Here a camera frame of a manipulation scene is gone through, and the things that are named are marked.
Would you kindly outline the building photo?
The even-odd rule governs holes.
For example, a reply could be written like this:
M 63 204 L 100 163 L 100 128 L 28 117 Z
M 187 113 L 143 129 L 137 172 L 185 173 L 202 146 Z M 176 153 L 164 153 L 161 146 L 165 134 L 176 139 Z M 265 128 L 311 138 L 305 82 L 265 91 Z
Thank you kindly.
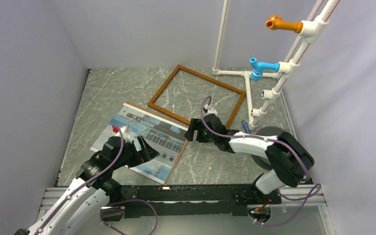
M 125 102 L 91 146 L 91 151 L 101 150 L 108 138 L 115 135 L 113 124 L 119 127 L 130 125 L 134 141 L 137 136 L 143 136 L 146 142 L 160 153 L 155 159 L 131 170 L 160 184 L 166 184 L 186 147 L 185 133 L 188 128 L 134 103 Z

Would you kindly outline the wooden picture frame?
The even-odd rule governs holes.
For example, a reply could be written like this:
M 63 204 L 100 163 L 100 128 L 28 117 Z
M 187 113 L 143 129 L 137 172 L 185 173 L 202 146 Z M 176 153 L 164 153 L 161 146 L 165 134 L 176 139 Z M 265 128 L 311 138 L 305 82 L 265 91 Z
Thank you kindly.
M 161 115 L 189 125 L 200 116 L 201 103 L 211 96 L 210 106 L 226 127 L 233 127 L 246 105 L 245 89 L 223 76 L 212 75 L 210 69 L 149 68 L 143 88 L 146 104 Z

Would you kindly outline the red blue screwdriver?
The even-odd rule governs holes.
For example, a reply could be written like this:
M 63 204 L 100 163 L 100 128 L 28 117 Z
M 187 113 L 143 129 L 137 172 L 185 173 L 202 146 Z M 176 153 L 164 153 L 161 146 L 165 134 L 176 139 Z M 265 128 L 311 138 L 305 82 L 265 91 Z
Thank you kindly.
M 250 130 L 250 128 L 249 128 L 249 125 L 248 125 L 248 122 L 247 122 L 247 121 L 242 120 L 242 121 L 241 121 L 241 125 L 242 125 L 242 128 L 243 128 L 243 130 L 244 130 L 245 133 L 247 133 L 247 134 L 250 134 L 250 133 L 251 133 L 251 130 Z

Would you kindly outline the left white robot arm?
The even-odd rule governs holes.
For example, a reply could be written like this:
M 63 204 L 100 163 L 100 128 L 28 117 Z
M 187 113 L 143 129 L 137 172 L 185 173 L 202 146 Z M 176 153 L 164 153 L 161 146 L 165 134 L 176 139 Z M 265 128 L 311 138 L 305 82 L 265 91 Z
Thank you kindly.
M 115 170 L 135 167 L 159 156 L 142 136 L 136 142 L 122 136 L 110 137 L 102 149 L 84 162 L 64 194 L 49 211 L 28 229 L 18 229 L 17 235 L 59 235 L 71 232 L 84 222 L 91 210 L 118 205 L 132 200 L 130 192 L 112 178 Z

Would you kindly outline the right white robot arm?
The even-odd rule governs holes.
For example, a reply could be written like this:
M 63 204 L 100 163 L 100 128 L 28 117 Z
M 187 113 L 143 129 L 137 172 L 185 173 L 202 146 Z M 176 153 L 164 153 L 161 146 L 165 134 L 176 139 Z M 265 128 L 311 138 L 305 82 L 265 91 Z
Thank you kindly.
M 185 138 L 187 141 L 211 142 L 223 152 L 246 153 L 267 159 L 271 169 L 251 186 L 250 196 L 256 203 L 264 202 L 270 193 L 281 187 L 296 187 L 308 179 L 308 171 L 314 165 L 313 157 L 289 132 L 259 136 L 227 129 L 215 114 L 191 119 Z

